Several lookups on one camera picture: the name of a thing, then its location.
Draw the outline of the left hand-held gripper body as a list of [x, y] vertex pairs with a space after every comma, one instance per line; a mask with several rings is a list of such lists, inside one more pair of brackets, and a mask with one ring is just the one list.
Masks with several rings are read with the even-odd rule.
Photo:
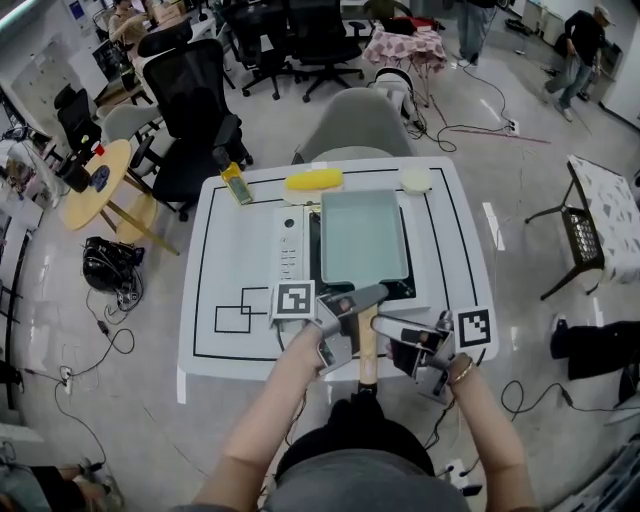
[[312, 281], [282, 281], [272, 291], [271, 319], [304, 320], [321, 331], [316, 351], [323, 364], [320, 374], [325, 375], [352, 359], [352, 342], [342, 334], [342, 322], [355, 312], [355, 306], [348, 294], [317, 295]]

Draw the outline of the rectangular grey frying pan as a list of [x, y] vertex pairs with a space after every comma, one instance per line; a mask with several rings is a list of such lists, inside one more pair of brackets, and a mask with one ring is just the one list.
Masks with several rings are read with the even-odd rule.
[[[328, 284], [351, 282], [354, 289], [409, 274], [396, 192], [388, 189], [327, 192], [321, 199], [321, 274]], [[356, 329], [358, 392], [378, 387], [377, 334], [372, 320], [379, 306], [353, 313], [343, 324]]]

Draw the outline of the white induction cooktop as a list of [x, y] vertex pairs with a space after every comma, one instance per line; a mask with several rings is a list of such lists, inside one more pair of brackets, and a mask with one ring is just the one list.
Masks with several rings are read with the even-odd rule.
[[[427, 276], [419, 266], [423, 251], [413, 209], [407, 198], [399, 195], [397, 201], [409, 274], [402, 280], [384, 282], [389, 294], [380, 311], [406, 317], [427, 311], [430, 304]], [[323, 281], [320, 224], [318, 204], [283, 206], [274, 210], [271, 244], [271, 279], [274, 284], [288, 280], [312, 280], [320, 294], [354, 289], [351, 282], [328, 284]]]

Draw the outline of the person's right forearm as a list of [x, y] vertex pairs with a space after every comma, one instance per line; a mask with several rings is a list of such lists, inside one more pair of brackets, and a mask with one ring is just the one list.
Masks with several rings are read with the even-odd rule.
[[448, 385], [485, 473], [486, 512], [537, 512], [524, 447], [471, 357], [455, 357]]

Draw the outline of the person's left forearm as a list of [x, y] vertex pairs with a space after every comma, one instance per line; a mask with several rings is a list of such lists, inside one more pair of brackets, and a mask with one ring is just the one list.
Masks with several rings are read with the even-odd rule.
[[235, 512], [255, 509], [267, 471], [317, 376], [322, 339], [321, 329], [308, 323], [288, 344], [262, 391], [231, 430], [212, 474], [193, 499], [195, 505]]

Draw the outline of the white table with black lines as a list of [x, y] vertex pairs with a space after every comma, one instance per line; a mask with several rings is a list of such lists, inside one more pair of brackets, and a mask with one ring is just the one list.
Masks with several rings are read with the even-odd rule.
[[[453, 162], [446, 157], [392, 157], [336, 163], [345, 190], [392, 189], [413, 209], [430, 308], [386, 316], [434, 324], [441, 312], [486, 308], [499, 350], [495, 308], [477, 229]], [[429, 169], [433, 188], [405, 193], [403, 168]], [[179, 331], [179, 368], [189, 374], [263, 381], [295, 333], [270, 321], [273, 212], [285, 206], [285, 179], [295, 165], [252, 171], [253, 202], [240, 205], [223, 181], [202, 186], [190, 242]]]

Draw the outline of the person's black shorts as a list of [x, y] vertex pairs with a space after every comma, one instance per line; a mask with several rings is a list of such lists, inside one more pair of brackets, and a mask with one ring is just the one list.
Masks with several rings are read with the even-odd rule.
[[297, 439], [284, 453], [275, 477], [311, 458], [341, 450], [373, 450], [396, 455], [429, 476], [435, 474], [426, 449], [403, 425], [385, 417], [377, 398], [368, 392], [337, 401], [327, 423]]

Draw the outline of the white small bowl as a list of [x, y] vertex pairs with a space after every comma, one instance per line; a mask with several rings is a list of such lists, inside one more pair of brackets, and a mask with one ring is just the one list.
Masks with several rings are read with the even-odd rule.
[[433, 188], [432, 172], [429, 169], [403, 168], [400, 170], [400, 184], [409, 195], [428, 193]]

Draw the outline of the yellow corn cob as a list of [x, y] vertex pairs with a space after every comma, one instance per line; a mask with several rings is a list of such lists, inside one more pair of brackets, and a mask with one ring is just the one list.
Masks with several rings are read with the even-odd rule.
[[343, 182], [343, 172], [339, 169], [312, 169], [288, 176], [285, 188], [300, 192], [318, 191], [341, 187]]

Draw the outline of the person's grey shirt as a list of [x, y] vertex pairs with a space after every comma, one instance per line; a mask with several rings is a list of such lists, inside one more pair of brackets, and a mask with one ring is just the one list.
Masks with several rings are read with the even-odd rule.
[[452, 484], [395, 454], [334, 451], [287, 469], [261, 512], [471, 512]]

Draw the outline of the grey shell chair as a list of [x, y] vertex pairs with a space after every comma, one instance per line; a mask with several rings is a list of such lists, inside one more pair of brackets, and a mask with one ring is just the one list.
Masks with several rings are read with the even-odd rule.
[[392, 103], [374, 90], [351, 88], [331, 99], [312, 133], [296, 148], [292, 162], [417, 155]]

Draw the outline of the black backpack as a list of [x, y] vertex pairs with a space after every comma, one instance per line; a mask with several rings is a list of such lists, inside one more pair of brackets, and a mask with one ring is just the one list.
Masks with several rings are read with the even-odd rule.
[[144, 293], [139, 273], [144, 256], [144, 247], [89, 237], [83, 246], [82, 274], [92, 289], [114, 295], [118, 308], [128, 312]]

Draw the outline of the thin red stick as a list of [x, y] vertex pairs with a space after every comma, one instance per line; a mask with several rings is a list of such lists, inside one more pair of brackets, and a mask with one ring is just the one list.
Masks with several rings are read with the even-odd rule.
[[530, 137], [523, 137], [521, 135], [509, 135], [504, 131], [489, 131], [489, 130], [468, 129], [468, 128], [450, 128], [449, 131], [456, 132], [456, 133], [464, 133], [464, 134], [476, 134], [476, 135], [487, 135], [487, 136], [501, 137], [501, 138], [506, 138], [506, 139], [513, 139], [513, 140], [531, 142], [531, 143], [535, 143], [535, 144], [543, 144], [543, 145], [552, 144], [552, 142], [548, 141], [548, 140], [538, 139], [538, 138], [530, 138]]

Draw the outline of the pink patterned tablecloth table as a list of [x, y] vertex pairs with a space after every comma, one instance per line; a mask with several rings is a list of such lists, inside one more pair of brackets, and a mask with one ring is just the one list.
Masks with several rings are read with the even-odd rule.
[[447, 63], [442, 38], [431, 27], [419, 27], [411, 35], [387, 32], [376, 22], [363, 57], [380, 66], [407, 67], [420, 79], [424, 93], [418, 93], [420, 102], [430, 106], [429, 73], [437, 73]]

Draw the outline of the cardboard box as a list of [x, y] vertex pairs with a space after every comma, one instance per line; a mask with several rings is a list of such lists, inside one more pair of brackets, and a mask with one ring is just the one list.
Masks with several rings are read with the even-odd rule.
[[151, 11], [161, 25], [180, 19], [186, 13], [186, 7], [183, 0], [151, 0]]

